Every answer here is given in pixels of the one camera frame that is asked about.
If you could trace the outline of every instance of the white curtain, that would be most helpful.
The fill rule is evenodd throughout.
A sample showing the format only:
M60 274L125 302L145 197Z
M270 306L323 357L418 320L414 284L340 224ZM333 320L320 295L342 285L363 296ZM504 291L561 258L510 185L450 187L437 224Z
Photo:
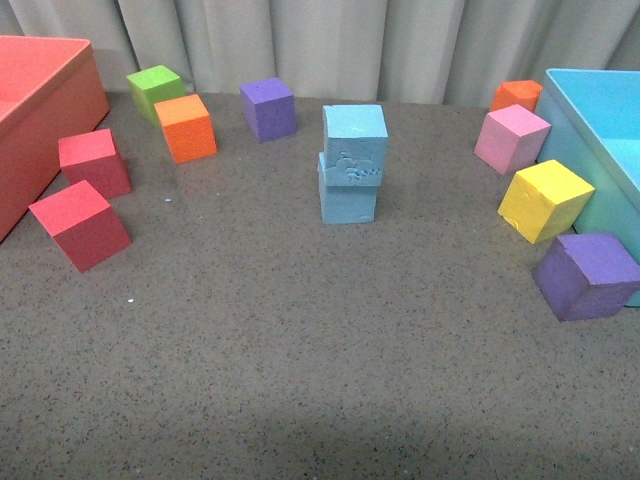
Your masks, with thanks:
M163 64L190 90L487 107L550 67L636 70L640 0L0 0L0 34L92 41L107 90Z

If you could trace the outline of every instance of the yellow cube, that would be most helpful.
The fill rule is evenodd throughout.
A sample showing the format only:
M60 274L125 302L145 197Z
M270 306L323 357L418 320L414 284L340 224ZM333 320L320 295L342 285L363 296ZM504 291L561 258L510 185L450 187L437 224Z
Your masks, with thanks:
M570 228L594 191L567 167L549 160L516 172L498 214L537 243Z

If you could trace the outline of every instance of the orange cube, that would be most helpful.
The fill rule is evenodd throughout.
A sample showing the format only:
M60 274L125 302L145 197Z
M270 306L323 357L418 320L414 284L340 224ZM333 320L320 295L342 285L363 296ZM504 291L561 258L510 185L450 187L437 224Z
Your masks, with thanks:
M542 85L533 80L502 82L496 89L489 111L493 112L517 103L533 112L536 109L541 92Z
M211 116L198 94L158 102L155 108L175 163L218 152Z

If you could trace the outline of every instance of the green cube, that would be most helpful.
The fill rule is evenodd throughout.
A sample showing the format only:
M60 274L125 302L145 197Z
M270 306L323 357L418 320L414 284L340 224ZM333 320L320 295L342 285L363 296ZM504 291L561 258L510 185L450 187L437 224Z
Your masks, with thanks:
M127 80L138 111L156 127L160 121L154 105L185 95L180 76L163 65L127 75Z

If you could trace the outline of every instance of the toy block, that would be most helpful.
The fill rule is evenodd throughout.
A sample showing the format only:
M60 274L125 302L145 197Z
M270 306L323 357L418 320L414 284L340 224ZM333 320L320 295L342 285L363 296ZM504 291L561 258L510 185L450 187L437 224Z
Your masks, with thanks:
M610 317L640 290L640 265L611 233L561 235L533 278L560 321Z
M516 172L500 204L500 214L531 243L571 227L594 188L556 160Z
M244 118L260 143L297 131L295 98L277 77L240 86Z
M160 122L153 106L186 95L180 76L164 65L127 75L127 81L138 112L156 127L160 126Z
M520 105L490 112L473 151L506 175L535 163L551 124Z
M131 244L109 202L86 180L29 209L80 272Z
M0 241L60 171L58 139L108 111L91 42L0 35Z
M127 166L108 128L58 140L60 168L69 183L87 180L100 195L131 192Z
M322 221L326 224L373 222L378 187L331 187L318 163Z
M335 169L337 185L351 185L358 172L382 178L389 136L380 105L326 105L324 155L327 171Z
M533 80L503 82L496 89L489 111L500 110L511 105L521 105L530 112L536 109L542 85Z
M159 102L155 107L175 163L218 152L211 116L198 94Z

